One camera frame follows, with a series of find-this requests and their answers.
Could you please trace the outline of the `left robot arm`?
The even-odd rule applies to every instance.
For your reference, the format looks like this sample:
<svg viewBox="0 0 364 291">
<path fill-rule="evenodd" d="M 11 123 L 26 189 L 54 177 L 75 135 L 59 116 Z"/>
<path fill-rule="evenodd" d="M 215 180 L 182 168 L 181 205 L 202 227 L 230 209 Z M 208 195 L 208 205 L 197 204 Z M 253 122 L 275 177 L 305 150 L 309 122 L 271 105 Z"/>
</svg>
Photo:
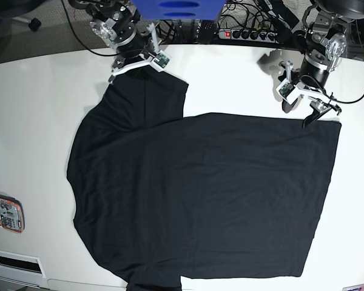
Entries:
<svg viewBox="0 0 364 291">
<path fill-rule="evenodd" d="M 284 72 L 275 89 L 285 113 L 300 99 L 310 101 L 312 113 L 303 120 L 303 127 L 331 110 L 341 114 L 342 101 L 327 94 L 325 84 L 346 52 L 347 31 L 359 19 L 364 19 L 364 1 L 312 1 L 304 12 L 303 30 L 293 34 L 294 44 L 303 55 L 302 65 L 295 69 L 291 61 L 281 62 Z"/>
</svg>

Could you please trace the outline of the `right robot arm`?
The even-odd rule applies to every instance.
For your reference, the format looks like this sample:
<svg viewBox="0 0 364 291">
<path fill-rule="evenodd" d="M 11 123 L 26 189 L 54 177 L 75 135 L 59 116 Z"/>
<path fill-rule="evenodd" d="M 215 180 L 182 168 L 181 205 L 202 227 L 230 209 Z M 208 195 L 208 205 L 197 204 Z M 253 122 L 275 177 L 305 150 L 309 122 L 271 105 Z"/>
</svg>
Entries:
<svg viewBox="0 0 364 291">
<path fill-rule="evenodd" d="M 153 22 L 140 32 L 136 23 L 140 13 L 132 13 L 128 1 L 69 1 L 76 10 L 84 10 L 90 17 L 90 28 L 105 45 L 116 53 L 111 77 L 130 70 L 149 66 L 162 72 L 169 57 L 160 48 L 157 25 Z"/>
</svg>

